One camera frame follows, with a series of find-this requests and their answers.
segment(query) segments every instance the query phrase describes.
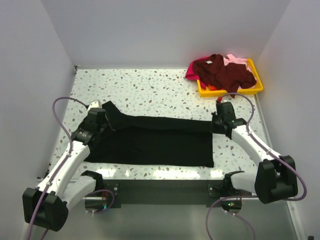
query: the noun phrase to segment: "folded black fabric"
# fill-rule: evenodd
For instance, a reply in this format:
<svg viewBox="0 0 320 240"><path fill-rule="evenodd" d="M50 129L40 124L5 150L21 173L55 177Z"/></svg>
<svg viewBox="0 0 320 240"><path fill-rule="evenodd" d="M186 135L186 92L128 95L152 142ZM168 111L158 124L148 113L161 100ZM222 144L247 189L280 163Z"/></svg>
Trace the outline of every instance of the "folded black fabric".
<svg viewBox="0 0 320 240"><path fill-rule="evenodd" d="M105 137L85 161L214 166L210 121L125 115L111 101L102 108L115 132Z"/></svg>

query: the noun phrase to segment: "terrazzo tabletop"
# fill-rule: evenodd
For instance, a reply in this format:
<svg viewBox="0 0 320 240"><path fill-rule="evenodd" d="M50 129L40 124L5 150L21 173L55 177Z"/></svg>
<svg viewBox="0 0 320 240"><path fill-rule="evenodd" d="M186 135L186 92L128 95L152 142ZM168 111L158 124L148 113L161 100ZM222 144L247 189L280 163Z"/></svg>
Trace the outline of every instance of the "terrazzo tabletop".
<svg viewBox="0 0 320 240"><path fill-rule="evenodd" d="M70 96L86 104L96 99L101 103L112 101L122 113L132 116L211 121L216 98L200 97L197 83L186 80L185 73L184 69L79 69ZM256 106L255 96L249 98ZM224 100L232 102L237 118L249 118L251 106L247 100L240 96ZM82 105L70 100L63 119L68 131L76 130L86 114ZM259 111L254 112L250 126L266 142ZM57 164L67 144L68 139L61 130L50 168ZM214 168L83 162L72 179L90 170L102 174L104 179L217 180L223 179L225 173L257 168L246 152L224 135L214 134L212 146Z"/></svg>

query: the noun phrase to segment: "red cloth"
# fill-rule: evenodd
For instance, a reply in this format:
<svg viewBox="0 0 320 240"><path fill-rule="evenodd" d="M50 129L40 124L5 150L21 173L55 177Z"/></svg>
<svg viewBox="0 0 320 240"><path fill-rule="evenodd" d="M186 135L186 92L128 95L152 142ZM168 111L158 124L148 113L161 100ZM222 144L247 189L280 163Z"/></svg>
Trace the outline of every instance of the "red cloth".
<svg viewBox="0 0 320 240"><path fill-rule="evenodd" d="M229 63L225 66L224 57L220 54L194 61L192 69L201 82L228 93L236 93L239 87L251 88L257 83L245 64Z"/></svg>

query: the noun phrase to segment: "yellow plastic basket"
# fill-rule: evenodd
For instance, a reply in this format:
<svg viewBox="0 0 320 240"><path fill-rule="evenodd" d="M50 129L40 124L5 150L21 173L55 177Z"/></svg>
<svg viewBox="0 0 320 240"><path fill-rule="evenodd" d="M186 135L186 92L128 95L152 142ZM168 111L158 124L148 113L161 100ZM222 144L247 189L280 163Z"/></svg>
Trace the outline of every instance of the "yellow plastic basket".
<svg viewBox="0 0 320 240"><path fill-rule="evenodd" d="M247 59L247 64L248 64L248 66L250 66L253 75L257 79L257 83L253 88L238 89L237 92L240 93L240 94L244 94L244 95L257 94L258 92L261 92L264 89L264 86L262 85L262 82L261 82L260 77L259 77L259 75L257 73L256 67L254 65L254 62L250 58L248 58ZM219 96L222 96L222 95L227 93L226 90L211 91L208 87L206 87L206 89L202 89L201 86L200 86L200 81L197 80L196 82L198 84L198 90L199 90L200 97L202 97L202 98L219 97Z"/></svg>

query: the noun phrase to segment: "magenta cloth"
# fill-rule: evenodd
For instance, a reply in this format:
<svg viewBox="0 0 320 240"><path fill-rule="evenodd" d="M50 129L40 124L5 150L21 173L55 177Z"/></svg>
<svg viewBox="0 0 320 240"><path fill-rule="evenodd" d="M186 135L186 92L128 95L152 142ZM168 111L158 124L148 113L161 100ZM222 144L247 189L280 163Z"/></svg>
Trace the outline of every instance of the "magenta cloth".
<svg viewBox="0 0 320 240"><path fill-rule="evenodd" d="M225 66L227 66L230 63L245 64L246 69L252 73L250 66L247 65L247 59L246 58L235 57L232 54L228 54L227 57L228 58L225 58L225 57L223 58L223 63L224 63ZM194 61L197 61L197 60L200 60L200 59L205 59L205 58L208 58L208 57L204 56L204 57L198 58L198 59L196 59ZM196 75L194 73L194 70L193 70L194 61L190 63L188 69L186 70L185 78L189 79L189 80L194 80L194 81L199 79L199 81L200 81L200 77L198 75ZM206 84L204 84L202 81L200 81L200 86L201 86L201 88L206 89Z"/></svg>

